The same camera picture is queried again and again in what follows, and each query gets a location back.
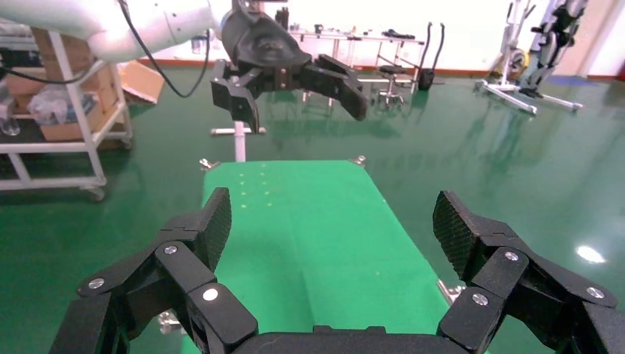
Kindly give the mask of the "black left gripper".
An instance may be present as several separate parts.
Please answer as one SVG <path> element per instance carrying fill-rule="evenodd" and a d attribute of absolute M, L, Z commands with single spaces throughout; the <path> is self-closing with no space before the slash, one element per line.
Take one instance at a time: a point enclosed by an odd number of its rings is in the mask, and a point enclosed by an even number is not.
<path fill-rule="evenodd" d="M 233 121 L 260 133 L 256 99 L 265 91 L 301 89 L 337 100 L 357 121 L 366 118 L 368 100 L 354 69 L 328 56 L 312 56 L 264 13 L 232 12 L 223 21 L 222 42 L 230 62 L 217 60 L 211 71 L 214 105 Z"/>

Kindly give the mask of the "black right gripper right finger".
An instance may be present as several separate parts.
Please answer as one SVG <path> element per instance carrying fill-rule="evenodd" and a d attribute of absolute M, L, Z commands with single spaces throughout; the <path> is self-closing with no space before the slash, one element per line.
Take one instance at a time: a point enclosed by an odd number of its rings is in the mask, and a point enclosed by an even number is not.
<path fill-rule="evenodd" d="M 539 256 L 502 221 L 468 210 L 441 191 L 433 233 L 464 289 L 437 335 L 484 353 L 506 317 L 555 353 L 622 353 L 624 313 L 605 287 Z"/>

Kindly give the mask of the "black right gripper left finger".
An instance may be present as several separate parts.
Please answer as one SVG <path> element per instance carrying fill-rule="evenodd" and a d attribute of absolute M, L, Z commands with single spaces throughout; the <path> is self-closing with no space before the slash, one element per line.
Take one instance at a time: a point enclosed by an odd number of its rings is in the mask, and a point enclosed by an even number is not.
<path fill-rule="evenodd" d="M 141 251 L 86 277 L 52 353 L 128 353 L 150 321 L 172 311 L 202 353 L 232 353 L 258 333 L 255 317 L 217 280 L 231 230 L 230 193 L 171 218 Z"/>

